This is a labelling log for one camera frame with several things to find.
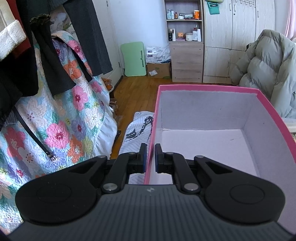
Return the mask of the dark hanging garment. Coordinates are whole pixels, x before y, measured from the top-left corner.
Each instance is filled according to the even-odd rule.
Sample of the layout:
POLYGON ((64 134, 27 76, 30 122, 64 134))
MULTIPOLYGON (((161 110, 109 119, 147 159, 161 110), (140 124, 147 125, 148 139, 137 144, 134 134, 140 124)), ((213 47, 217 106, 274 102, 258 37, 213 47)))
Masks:
POLYGON ((40 47, 43 70, 52 95, 72 89, 53 45, 50 13, 63 6, 93 76, 112 71, 93 1, 1 1, 1 31, 18 20, 27 38, 1 61, 1 126, 22 97, 38 93, 34 43, 40 47))

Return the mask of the teal wall organizer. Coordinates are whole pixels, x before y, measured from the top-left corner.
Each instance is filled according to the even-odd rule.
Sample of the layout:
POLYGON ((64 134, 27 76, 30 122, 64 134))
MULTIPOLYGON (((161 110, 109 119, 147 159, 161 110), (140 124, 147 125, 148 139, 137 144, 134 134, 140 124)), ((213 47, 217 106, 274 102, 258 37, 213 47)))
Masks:
POLYGON ((208 6, 208 10, 209 10, 210 15, 220 14, 219 3, 208 1, 207 6, 208 6))

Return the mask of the grey puffer jacket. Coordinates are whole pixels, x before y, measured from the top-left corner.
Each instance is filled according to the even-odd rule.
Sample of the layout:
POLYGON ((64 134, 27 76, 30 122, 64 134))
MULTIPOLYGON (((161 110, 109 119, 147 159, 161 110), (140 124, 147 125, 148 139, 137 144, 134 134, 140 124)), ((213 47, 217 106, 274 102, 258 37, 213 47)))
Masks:
POLYGON ((263 30, 234 65, 233 85, 259 89, 282 118, 295 119, 295 43, 263 30))

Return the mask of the pack of white packages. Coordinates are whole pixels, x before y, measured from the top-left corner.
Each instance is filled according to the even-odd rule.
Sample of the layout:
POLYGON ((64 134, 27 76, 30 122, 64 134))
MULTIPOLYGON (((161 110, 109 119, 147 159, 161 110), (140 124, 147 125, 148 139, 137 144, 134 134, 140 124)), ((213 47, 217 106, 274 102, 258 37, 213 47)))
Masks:
POLYGON ((164 63, 171 60, 170 46, 147 46, 145 53, 146 63, 164 63))

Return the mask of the wooden shelf cabinet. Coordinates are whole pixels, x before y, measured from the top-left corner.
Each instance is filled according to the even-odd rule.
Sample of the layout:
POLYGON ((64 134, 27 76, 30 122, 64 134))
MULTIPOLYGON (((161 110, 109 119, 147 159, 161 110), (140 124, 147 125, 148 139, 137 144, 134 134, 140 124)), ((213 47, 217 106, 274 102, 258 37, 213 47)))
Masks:
POLYGON ((171 76, 174 82, 203 82, 204 71, 204 2, 164 1, 167 38, 171 50, 171 76), (194 10, 200 19, 194 19, 194 10), (186 41, 185 34, 193 33, 186 41))

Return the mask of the floral quilted blanket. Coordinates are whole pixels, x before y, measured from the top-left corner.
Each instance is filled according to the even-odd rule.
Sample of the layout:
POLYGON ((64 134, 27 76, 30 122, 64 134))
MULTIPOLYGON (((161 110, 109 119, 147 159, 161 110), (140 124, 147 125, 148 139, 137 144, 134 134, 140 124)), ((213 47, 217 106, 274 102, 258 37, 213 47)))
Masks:
POLYGON ((15 204, 17 190, 30 180, 59 171, 96 155, 111 154, 117 126, 109 93, 93 76, 77 35, 51 32, 62 67, 75 86, 52 95, 39 45, 38 93, 18 100, 1 126, 1 231, 11 233, 22 218, 15 204))

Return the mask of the white fleece cuff garment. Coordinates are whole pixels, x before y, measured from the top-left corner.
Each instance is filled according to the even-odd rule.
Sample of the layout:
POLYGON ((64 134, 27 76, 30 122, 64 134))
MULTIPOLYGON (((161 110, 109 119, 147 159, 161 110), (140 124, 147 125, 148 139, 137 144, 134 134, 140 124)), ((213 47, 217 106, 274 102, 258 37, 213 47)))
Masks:
POLYGON ((20 22, 14 20, 1 31, 1 61, 27 38, 20 22))

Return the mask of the brown cardboard box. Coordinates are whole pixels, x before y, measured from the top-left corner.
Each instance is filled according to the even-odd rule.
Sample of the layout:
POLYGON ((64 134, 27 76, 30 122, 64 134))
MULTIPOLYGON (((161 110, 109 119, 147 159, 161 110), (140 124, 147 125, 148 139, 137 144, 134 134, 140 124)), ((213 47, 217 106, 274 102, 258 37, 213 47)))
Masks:
POLYGON ((150 78, 171 79, 171 63, 147 63, 147 75, 150 78))

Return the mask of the light wood wardrobe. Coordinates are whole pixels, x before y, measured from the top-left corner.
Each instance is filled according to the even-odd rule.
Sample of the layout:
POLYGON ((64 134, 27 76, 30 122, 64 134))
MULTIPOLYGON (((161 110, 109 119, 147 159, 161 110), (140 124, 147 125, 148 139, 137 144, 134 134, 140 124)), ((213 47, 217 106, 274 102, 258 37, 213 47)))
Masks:
POLYGON ((220 14, 210 15, 204 1, 205 54, 203 82, 230 84, 230 73, 247 46, 265 29, 275 28, 274 1, 211 1, 220 14))

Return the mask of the white jar on shelf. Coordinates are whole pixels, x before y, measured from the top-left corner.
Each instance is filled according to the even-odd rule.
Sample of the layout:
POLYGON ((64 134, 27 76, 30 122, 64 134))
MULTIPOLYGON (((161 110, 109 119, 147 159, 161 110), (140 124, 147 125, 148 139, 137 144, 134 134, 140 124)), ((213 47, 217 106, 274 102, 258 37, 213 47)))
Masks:
POLYGON ((186 33, 185 39, 186 41, 191 42, 193 40, 193 33, 186 33))

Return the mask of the orange bottle on shelf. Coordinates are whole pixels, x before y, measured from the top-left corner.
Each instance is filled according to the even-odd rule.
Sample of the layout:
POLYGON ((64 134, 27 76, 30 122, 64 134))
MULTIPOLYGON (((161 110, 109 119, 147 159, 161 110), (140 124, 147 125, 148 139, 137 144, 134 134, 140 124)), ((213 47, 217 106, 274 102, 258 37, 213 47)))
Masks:
POLYGON ((194 10, 194 19, 196 20, 200 19, 200 11, 197 9, 194 10))

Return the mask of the white printed table cloth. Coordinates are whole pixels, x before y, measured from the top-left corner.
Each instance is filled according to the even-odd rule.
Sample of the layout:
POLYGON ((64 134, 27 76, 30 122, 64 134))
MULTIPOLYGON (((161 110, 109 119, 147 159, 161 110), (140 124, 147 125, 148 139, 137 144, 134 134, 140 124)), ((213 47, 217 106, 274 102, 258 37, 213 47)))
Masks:
POLYGON ((119 154, 136 153, 133 159, 127 165, 129 174, 129 184, 143 185, 145 172, 144 167, 148 154, 138 155, 141 150, 141 144, 146 144, 146 150, 149 150, 154 113, 150 111, 139 111, 133 116, 132 122, 128 125, 123 138, 119 154))

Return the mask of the pink cardboard shoe box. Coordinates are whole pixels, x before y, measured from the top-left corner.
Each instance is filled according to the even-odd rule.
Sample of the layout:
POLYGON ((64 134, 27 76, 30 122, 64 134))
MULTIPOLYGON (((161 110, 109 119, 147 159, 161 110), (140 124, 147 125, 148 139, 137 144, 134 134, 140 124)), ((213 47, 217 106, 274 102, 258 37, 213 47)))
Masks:
POLYGON ((186 159, 205 156, 283 190, 279 222, 295 232, 295 141, 267 98, 254 88, 161 85, 151 146, 186 159))

